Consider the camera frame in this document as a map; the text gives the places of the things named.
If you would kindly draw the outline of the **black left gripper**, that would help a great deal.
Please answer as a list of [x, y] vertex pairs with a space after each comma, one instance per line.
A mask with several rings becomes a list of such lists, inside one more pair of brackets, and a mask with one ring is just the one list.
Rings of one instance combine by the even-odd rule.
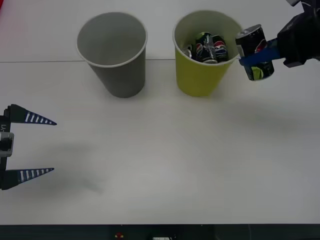
[[8, 190], [22, 183], [38, 178], [54, 168], [13, 169], [6, 170], [7, 158], [12, 155], [11, 123], [37, 124], [56, 126], [57, 123], [35, 112], [29, 111], [17, 104], [11, 104], [0, 117], [0, 189]]

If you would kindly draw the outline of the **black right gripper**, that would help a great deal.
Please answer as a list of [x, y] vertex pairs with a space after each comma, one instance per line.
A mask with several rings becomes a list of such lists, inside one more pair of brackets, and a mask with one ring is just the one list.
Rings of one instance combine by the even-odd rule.
[[304, 65], [306, 61], [320, 59], [320, 11], [312, 9], [293, 17], [277, 34], [267, 41], [267, 47], [260, 52], [241, 56], [242, 66], [272, 62], [284, 58], [288, 68]]

